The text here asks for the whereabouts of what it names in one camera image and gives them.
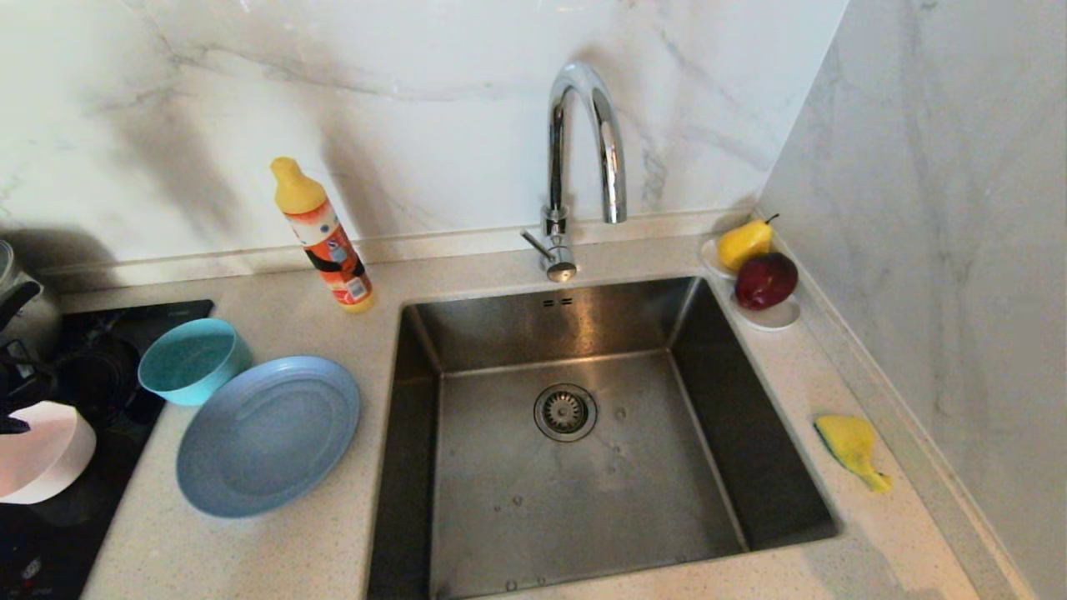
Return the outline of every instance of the apple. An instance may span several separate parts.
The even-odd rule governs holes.
[[[797,266],[781,252],[753,256],[737,271],[734,296],[750,311],[762,311],[782,302],[797,288]]]

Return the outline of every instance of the white marble tile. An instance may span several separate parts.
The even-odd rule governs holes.
[[[761,199],[1042,598],[1067,564],[1065,22],[854,0]]]
[[[745,205],[845,3],[11,4],[0,231],[62,238],[33,244],[53,267],[290,244],[267,170],[280,154],[323,180],[355,237],[526,224],[548,89],[572,58],[611,89],[633,215]],[[573,130],[575,211],[594,219],[592,136]]]

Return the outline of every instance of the chrome faucet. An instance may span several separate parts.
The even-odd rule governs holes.
[[[548,105],[548,204],[541,210],[544,242],[528,232],[522,236],[541,253],[541,266],[548,279],[564,282],[577,273],[574,253],[567,236],[568,209],[563,204],[563,124],[568,92],[575,92],[586,106],[593,125],[600,158],[604,222],[626,220],[626,172],[622,138],[607,85],[591,66],[583,62],[563,65],[552,85]]]

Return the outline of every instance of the sink basin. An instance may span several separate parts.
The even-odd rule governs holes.
[[[707,282],[403,309],[368,596],[471,598],[831,537]]]

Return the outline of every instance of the sink drain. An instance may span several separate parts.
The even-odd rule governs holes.
[[[596,402],[577,385],[550,385],[537,397],[534,421],[553,440],[574,442],[585,438],[596,424]]]

